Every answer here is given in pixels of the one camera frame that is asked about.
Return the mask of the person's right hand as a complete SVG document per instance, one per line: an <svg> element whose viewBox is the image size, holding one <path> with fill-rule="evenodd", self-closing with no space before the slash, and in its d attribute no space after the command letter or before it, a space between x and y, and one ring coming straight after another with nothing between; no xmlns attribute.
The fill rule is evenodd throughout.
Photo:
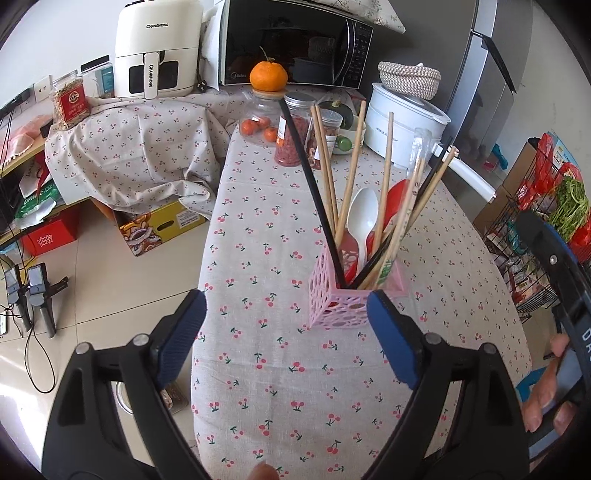
<svg viewBox="0 0 591 480"><path fill-rule="evenodd" d="M557 334L550 340L554 358L550 361L540 380L533 387L529 399L522 405L522 417L527 432L535 432L543 420L543 410L557 393L557 371L567 347L570 344L566 334ZM577 413L577 407L565 401L555 414L553 425L559 436L568 429Z"/></svg>

